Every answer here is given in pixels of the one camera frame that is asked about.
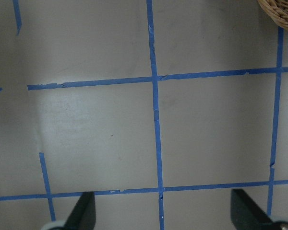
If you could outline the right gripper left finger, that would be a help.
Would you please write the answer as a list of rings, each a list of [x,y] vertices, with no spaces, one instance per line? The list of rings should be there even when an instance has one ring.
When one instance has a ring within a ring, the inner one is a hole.
[[[67,218],[64,230],[93,230],[96,225],[94,192],[83,192]]]

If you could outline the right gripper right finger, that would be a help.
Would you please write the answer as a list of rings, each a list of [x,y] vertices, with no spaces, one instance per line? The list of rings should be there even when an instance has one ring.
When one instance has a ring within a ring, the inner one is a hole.
[[[273,230],[274,223],[243,189],[232,189],[230,219],[237,230]]]

